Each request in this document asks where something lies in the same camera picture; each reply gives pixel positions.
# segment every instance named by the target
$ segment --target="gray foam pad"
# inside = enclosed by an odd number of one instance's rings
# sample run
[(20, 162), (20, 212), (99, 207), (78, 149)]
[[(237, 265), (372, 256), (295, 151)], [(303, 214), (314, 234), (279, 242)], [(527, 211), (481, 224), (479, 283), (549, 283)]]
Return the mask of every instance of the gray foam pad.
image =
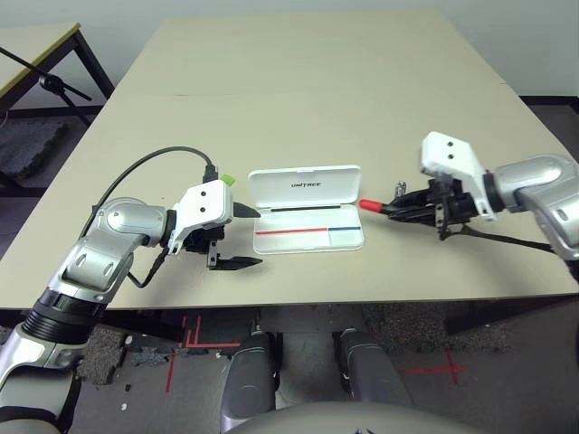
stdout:
[(15, 178), (33, 175), (67, 131), (56, 120), (13, 120), (0, 129), (0, 170)]
[(115, 369), (125, 355), (125, 334), (104, 327), (96, 327), (89, 339), (86, 357), (78, 374), (93, 384), (109, 384)]

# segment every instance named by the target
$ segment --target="white plastic case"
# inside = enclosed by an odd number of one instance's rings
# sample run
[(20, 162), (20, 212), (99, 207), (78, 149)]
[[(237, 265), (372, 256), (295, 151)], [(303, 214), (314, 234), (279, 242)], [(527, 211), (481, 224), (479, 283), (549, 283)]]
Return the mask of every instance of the white plastic case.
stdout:
[(260, 254), (356, 250), (364, 233), (355, 205), (358, 165), (256, 170), (248, 176), (261, 213), (253, 249)]

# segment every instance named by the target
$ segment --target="red cap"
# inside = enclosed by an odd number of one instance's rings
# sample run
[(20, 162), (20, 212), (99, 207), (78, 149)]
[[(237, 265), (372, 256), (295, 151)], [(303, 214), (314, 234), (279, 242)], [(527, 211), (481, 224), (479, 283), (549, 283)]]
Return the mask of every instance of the red cap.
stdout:
[(363, 210), (373, 211), (373, 212), (381, 212), (382, 211), (382, 204), (379, 202), (368, 201), (367, 199), (362, 199), (358, 206)]

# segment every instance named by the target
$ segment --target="white wall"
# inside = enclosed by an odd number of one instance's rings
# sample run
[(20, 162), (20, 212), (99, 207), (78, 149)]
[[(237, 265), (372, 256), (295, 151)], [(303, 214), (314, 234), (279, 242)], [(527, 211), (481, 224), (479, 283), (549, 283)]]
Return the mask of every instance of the white wall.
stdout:
[[(387, 7), (441, 11), (520, 95), (579, 94), (579, 0), (0, 0), (0, 26), (78, 21), (117, 83), (164, 17)], [(69, 57), (55, 73), (102, 102)], [(56, 105), (33, 90), (17, 107)]]

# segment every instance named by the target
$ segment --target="red tape mark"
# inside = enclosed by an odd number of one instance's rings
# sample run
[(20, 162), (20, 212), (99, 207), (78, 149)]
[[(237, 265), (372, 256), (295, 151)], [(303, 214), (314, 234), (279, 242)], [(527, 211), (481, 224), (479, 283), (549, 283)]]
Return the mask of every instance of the red tape mark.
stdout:
[(459, 385), (459, 376), (454, 372), (455, 366), (454, 366), (454, 363), (452, 362), (451, 350), (449, 350), (447, 348), (446, 350), (444, 350), (444, 352), (446, 353), (446, 358), (449, 360), (449, 367), (451, 368), (452, 382), (458, 386)]
[(171, 354), (171, 361), (169, 362), (169, 374), (166, 377), (165, 393), (171, 391), (171, 382), (173, 382), (173, 369), (175, 368), (175, 353)]
[[(181, 327), (185, 330), (187, 325), (187, 316), (183, 315), (183, 319), (181, 319)], [(183, 346), (183, 339), (179, 342), (179, 348)], [(175, 369), (175, 353), (171, 354), (171, 360), (169, 361), (169, 373), (166, 376), (166, 385), (165, 385), (165, 393), (169, 393), (171, 391), (171, 384), (173, 383), (173, 370)]]
[(448, 366), (436, 366), (436, 367), (429, 367), (429, 368), (409, 368), (404, 369), (404, 374), (406, 375), (417, 375), (417, 374), (425, 374), (425, 373), (449, 373), (452, 378), (452, 382), (456, 385), (459, 384), (459, 376), (457, 373), (465, 373), (469, 370), (466, 366), (456, 366), (452, 361), (452, 354), (451, 350), (444, 350), (446, 353), (446, 359), (449, 362)]
[(234, 343), (215, 343), (215, 344), (199, 344), (199, 334), (201, 333), (201, 316), (197, 316), (197, 327), (195, 328), (195, 338), (191, 344), (191, 330), (187, 331), (187, 338), (185, 340), (185, 348), (237, 348), (241, 346), (239, 342)]

